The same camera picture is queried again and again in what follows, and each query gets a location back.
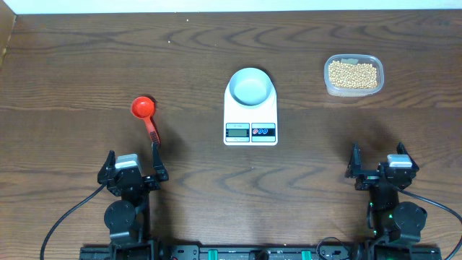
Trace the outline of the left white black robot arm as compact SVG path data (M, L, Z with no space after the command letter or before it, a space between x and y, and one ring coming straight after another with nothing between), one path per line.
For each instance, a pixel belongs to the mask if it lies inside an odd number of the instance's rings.
M137 154L116 156L109 151L97 182L118 200L105 210L111 259L157 259L158 246L150 234L149 194L169 180L158 146L152 145L154 174L144 175Z

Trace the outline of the light grey round bowl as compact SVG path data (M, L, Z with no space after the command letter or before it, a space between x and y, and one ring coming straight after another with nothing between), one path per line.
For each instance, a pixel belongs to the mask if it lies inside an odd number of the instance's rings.
M239 104L256 106L269 99L274 85L266 72L249 67L233 74L229 82L229 91Z

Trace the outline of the red plastic measuring scoop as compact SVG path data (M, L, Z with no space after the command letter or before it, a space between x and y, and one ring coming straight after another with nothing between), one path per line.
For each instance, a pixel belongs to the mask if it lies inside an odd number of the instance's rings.
M131 104L131 113L138 119L142 120L146 126L149 138L152 143L159 148L161 145L157 127L154 122L155 104L147 96L140 96L134 99Z

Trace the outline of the clear plastic soybean container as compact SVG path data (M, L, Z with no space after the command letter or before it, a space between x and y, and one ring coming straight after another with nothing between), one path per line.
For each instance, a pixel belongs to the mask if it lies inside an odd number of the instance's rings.
M380 92L385 83L382 62L366 54L336 54L324 64L324 82L329 95L358 98Z

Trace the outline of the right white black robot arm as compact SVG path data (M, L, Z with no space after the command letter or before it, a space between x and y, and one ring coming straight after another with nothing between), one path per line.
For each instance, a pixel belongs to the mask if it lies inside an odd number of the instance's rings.
M356 190L370 195L367 226L374 231L374 238L356 243L349 258L411 258L411 247L421 240L427 211L413 202L400 201L398 193L411 185L418 171L402 143L375 170L362 168L360 148L352 146L346 177L356 180Z

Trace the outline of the white digital kitchen scale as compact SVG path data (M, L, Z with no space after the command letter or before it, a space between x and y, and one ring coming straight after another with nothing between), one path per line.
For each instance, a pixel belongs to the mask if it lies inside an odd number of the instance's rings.
M256 106L241 105L225 90L223 142L227 146L274 146L278 144L276 91Z

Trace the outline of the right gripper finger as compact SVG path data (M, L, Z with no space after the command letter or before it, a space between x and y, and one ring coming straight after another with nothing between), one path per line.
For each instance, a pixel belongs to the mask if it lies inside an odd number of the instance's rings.
M414 169L414 170L419 169L419 166L416 164L416 162L413 160L411 155L408 153L408 151L406 150L403 142L398 143L398 145L396 147L396 151L397 151L398 155L408 155L411 158L411 161L413 162L413 165L411 167L412 169Z
M357 177L361 173L360 149L356 143L352 145L352 155L346 169L347 177Z

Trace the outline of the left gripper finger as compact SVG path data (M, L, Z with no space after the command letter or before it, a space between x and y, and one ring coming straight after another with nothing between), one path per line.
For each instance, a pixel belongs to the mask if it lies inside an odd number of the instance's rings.
M103 163L103 166L101 167L99 171L99 176L109 177L115 168L115 163L116 163L115 152L113 150L110 150L105 162Z
M165 168L160 154L155 143L152 144L152 160L153 164L152 167L157 175L157 177L166 177L167 176L167 169Z

